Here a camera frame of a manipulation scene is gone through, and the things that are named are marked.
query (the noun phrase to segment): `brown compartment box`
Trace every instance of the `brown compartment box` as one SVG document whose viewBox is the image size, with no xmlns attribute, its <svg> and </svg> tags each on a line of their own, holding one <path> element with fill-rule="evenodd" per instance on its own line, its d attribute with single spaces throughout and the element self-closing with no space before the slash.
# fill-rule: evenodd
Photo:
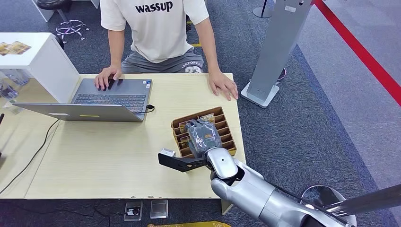
<svg viewBox="0 0 401 227">
<path fill-rule="evenodd" d="M 177 143 L 178 149 L 180 150 L 181 157 L 191 157 L 193 158 L 193 154 L 189 147 L 186 145 L 185 142 L 181 142 L 181 138 L 187 137 L 188 133 L 180 132 L 180 127 L 179 124 L 182 122 L 186 122 L 189 120 L 197 120 L 202 116 L 208 115 L 208 114 L 214 114 L 215 117 L 215 123 L 214 125 L 216 126 L 216 129 L 218 131 L 218 134 L 221 137 L 221 142 L 223 143 L 223 147 L 228 150 L 231 156 L 235 155 L 235 152 L 237 150 L 233 137 L 231 135 L 230 128 L 228 127 L 228 123 L 226 121 L 226 118 L 224 116 L 223 109 L 221 106 L 215 107 L 213 109 L 205 110 L 202 112 L 194 113 L 182 118 L 175 119 L 171 123 L 171 128 L 173 129 L 173 135 L 175 138 L 175 142 Z"/>
</svg>

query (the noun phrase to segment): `laptop keyboard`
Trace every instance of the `laptop keyboard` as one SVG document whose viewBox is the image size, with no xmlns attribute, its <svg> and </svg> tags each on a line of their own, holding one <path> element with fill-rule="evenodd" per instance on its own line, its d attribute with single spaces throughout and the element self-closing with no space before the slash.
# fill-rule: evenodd
<svg viewBox="0 0 401 227">
<path fill-rule="evenodd" d="M 143 112 L 145 95 L 87 95 L 78 94 L 74 104 L 123 105 L 133 113 Z"/>
</svg>

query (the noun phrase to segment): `white t-shirt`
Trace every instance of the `white t-shirt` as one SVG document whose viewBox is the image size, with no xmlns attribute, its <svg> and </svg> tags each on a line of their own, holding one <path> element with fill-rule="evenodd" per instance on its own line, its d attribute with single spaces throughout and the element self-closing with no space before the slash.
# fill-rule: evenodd
<svg viewBox="0 0 401 227">
<path fill-rule="evenodd" d="M 186 41 L 186 17 L 197 24 L 209 17 L 204 0 L 100 0 L 102 27 L 132 29 L 131 49 L 159 63 L 192 48 Z"/>
</svg>

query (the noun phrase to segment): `man's hand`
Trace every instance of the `man's hand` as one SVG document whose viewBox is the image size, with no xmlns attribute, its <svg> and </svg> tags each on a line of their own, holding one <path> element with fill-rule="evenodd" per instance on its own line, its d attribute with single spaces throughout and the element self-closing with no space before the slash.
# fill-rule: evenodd
<svg viewBox="0 0 401 227">
<path fill-rule="evenodd" d="M 238 99 L 237 84 L 220 70 L 209 72 L 209 85 L 216 96 L 218 96 L 217 88 L 220 88 L 228 100 L 231 100 L 230 93 L 235 99 Z"/>
<path fill-rule="evenodd" d="M 121 66 L 113 66 L 111 65 L 108 68 L 104 68 L 99 75 L 95 78 L 95 87 L 99 89 L 99 87 L 104 90 L 105 87 L 109 87 L 109 78 L 113 78 L 114 80 L 118 80 L 121 76 Z"/>
</svg>

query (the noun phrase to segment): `laptop sticker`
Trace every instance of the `laptop sticker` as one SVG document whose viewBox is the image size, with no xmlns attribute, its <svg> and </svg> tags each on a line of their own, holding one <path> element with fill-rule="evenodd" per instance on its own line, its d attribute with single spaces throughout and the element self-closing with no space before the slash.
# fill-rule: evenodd
<svg viewBox="0 0 401 227">
<path fill-rule="evenodd" d="M 67 113 L 49 113 L 49 114 L 51 114 L 51 115 L 54 115 L 54 116 L 69 116 L 69 114 L 67 114 Z"/>
</svg>

